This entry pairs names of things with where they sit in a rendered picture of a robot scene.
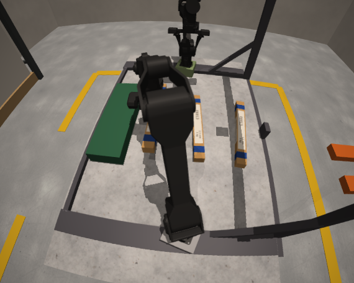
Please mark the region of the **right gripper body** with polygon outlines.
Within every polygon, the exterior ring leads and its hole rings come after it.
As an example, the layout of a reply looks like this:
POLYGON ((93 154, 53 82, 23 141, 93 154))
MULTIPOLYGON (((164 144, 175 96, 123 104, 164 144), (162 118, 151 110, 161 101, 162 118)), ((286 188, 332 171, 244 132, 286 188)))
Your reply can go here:
MULTIPOLYGON (((184 19, 188 19, 188 21, 192 21, 192 19, 195 19, 196 21, 196 16, 183 16, 183 22, 184 19)), ((205 29, 201 29, 202 33, 200 30, 195 30, 194 33, 189 33, 186 32, 186 34, 198 34, 198 36, 209 36, 210 35, 210 31, 209 30, 205 30, 205 29)), ((179 33, 184 33, 183 29, 178 29, 176 27, 169 27, 168 28, 168 34, 173 34, 173 35, 179 35, 179 33)))

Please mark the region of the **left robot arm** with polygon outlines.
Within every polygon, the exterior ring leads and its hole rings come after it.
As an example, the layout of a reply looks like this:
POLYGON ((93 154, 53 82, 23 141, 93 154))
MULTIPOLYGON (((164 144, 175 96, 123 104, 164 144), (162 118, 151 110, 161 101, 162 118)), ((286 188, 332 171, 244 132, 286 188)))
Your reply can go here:
POLYGON ((148 122, 151 136, 161 144, 171 192, 165 199, 165 231, 171 242, 190 245, 194 236, 204 233, 201 210, 190 193, 186 154, 186 140, 194 127, 196 101, 188 78, 173 66, 171 58, 156 56, 142 53, 136 58, 133 71, 140 78, 137 91, 143 122, 148 122), (166 77, 178 87, 163 89, 166 77), (146 97, 142 99, 144 93, 146 97))

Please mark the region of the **brown rectangular pack with blue band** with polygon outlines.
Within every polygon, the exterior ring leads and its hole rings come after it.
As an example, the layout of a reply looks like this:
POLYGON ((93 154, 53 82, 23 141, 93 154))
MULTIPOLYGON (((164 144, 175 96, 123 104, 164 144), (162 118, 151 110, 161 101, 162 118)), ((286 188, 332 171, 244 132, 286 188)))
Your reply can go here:
POLYGON ((194 113, 193 127, 193 158, 194 162, 204 162, 204 135, 202 127, 201 99, 199 95, 194 95, 196 101, 196 112, 194 113))

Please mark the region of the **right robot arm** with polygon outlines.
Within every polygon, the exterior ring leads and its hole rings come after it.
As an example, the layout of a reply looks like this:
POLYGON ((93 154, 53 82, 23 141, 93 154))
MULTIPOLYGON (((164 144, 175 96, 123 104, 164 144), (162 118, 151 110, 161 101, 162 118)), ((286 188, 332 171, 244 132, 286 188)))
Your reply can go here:
MULTIPOLYGON (((196 16, 196 13, 200 10, 200 1, 201 0, 179 0, 178 1, 178 11, 179 15, 183 19, 184 16, 196 16), (182 3, 186 1, 186 3, 182 3), (199 1, 199 2, 197 2, 199 1)), ((188 19, 184 19, 183 22, 183 39, 181 41, 181 49, 179 49, 179 56, 181 56, 180 66, 190 68, 192 65, 191 57, 195 56, 195 46, 194 40, 191 39, 191 34, 186 34, 186 32, 194 33, 194 30, 199 30, 199 22, 195 22, 195 19, 192 21, 188 21, 188 19), (194 24, 195 23, 195 24, 194 24)))

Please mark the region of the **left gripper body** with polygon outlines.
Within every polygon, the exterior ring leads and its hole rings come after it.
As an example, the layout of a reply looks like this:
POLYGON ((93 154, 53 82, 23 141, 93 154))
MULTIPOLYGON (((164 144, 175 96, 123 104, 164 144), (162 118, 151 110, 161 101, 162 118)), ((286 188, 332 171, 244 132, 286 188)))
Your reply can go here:
MULTIPOLYGON (((142 98, 144 98, 144 97, 146 97, 145 93, 143 94, 142 98)), ((138 106, 140 107, 138 92, 130 92, 128 100, 127 100, 127 106, 130 109, 137 109, 138 106)))

